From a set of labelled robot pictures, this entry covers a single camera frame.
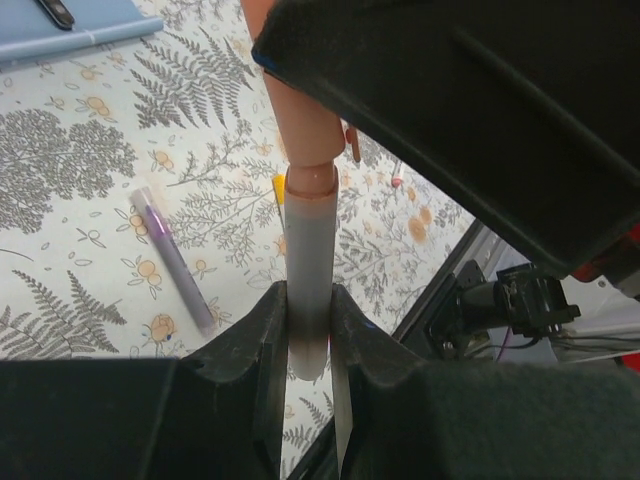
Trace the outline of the purple pen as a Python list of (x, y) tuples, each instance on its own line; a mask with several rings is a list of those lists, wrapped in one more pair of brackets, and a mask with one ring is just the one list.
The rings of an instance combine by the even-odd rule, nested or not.
[(200, 334), (212, 334), (214, 320), (190, 270), (180, 253), (169, 226), (148, 187), (135, 190), (131, 202), (143, 219), (151, 240), (164, 262), (191, 318)]

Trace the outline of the light blue checked placemat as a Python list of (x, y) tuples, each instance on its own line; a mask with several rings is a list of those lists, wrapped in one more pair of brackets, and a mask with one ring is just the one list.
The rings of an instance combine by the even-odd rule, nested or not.
[(92, 46), (154, 34), (159, 16), (146, 16), (130, 0), (3, 1), (1, 64), (37, 61)]

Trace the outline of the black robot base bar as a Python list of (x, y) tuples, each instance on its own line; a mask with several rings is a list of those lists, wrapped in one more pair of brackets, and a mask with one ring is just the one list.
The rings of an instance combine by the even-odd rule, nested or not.
[(489, 280), (507, 244), (480, 221), (453, 248), (392, 338), (424, 359), (457, 360), (463, 355), (459, 296)]

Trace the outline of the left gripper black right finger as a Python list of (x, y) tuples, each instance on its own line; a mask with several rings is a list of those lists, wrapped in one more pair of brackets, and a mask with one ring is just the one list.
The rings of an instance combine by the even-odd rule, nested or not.
[(618, 367), (426, 360), (331, 300), (343, 479), (635, 479), (639, 377)]

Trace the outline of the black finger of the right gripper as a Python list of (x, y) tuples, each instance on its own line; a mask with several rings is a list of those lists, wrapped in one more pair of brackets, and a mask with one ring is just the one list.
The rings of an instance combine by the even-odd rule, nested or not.
[(635, 1), (279, 1), (253, 57), (553, 274), (639, 221)]

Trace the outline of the black handled table knife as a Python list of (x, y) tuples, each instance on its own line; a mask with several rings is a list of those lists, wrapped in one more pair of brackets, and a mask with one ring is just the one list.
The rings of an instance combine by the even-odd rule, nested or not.
[(37, 3), (59, 29), (65, 31), (73, 29), (75, 19), (61, 0), (37, 0)]

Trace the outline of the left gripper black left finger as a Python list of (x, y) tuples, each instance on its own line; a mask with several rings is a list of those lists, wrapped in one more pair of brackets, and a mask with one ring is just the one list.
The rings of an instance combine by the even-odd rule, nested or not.
[(286, 285), (183, 359), (5, 361), (5, 479), (275, 479)]

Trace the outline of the orange pen cap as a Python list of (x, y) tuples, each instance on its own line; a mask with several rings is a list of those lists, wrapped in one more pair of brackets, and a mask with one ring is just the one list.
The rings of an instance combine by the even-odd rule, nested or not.
[(267, 72), (264, 82), (292, 171), (334, 171), (346, 147), (341, 119)]

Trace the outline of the white pen with pink cap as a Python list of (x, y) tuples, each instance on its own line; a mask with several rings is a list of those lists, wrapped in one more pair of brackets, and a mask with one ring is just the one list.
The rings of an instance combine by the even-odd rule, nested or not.
[(391, 177), (391, 186), (393, 188), (399, 188), (403, 184), (404, 175), (404, 163), (401, 160), (397, 160), (394, 165), (394, 169)]

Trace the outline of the grey marker with red tip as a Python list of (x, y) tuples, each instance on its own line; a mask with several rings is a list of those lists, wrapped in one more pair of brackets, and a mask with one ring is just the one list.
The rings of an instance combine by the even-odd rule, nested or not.
[(289, 361), (314, 380), (325, 369), (339, 181), (333, 163), (290, 166), (285, 181), (286, 295)]

